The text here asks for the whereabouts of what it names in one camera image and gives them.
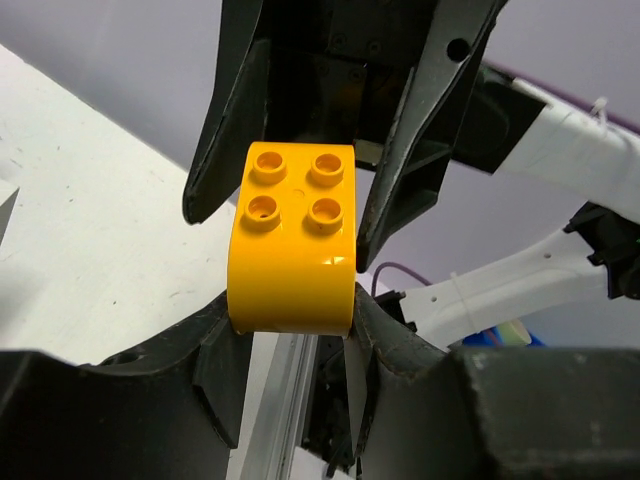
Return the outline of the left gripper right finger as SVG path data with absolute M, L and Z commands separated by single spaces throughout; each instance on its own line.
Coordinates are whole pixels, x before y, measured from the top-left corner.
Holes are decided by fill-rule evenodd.
M 637 351 L 425 343 L 421 479 L 638 477 Z

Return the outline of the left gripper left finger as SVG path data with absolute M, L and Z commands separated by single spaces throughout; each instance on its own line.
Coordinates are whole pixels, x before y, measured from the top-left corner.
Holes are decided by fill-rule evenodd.
M 222 479 L 239 443 L 253 338 L 227 298 L 97 365 L 1 355 L 5 479 Z

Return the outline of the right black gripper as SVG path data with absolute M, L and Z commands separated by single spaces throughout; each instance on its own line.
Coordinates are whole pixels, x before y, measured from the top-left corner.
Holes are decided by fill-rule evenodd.
M 224 1 L 185 220 L 206 221 L 234 193 L 253 141 L 386 141 L 357 235 L 356 269 L 366 271 L 394 233 L 437 203 L 503 6 Z

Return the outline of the yellow rounded lego brick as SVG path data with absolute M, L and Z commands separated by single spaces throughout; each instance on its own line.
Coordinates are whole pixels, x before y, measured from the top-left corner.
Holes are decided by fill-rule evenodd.
M 229 245 L 233 329 L 345 336 L 355 283 L 353 146 L 252 143 Z

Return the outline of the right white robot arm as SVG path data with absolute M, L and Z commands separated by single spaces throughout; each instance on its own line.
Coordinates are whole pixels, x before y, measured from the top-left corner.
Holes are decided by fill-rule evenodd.
M 411 327 L 444 349 L 591 295 L 639 296 L 639 138 L 483 61 L 499 1 L 226 1 L 187 222 L 238 199 L 224 297 L 239 334 Z M 446 281 L 357 275 L 459 162 L 585 204 L 561 230 Z

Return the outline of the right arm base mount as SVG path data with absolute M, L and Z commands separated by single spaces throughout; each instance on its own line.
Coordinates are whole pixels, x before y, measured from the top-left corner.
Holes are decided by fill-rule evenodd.
M 417 375 L 429 349 L 362 287 L 344 337 L 323 336 L 303 447 L 336 479 L 421 479 Z

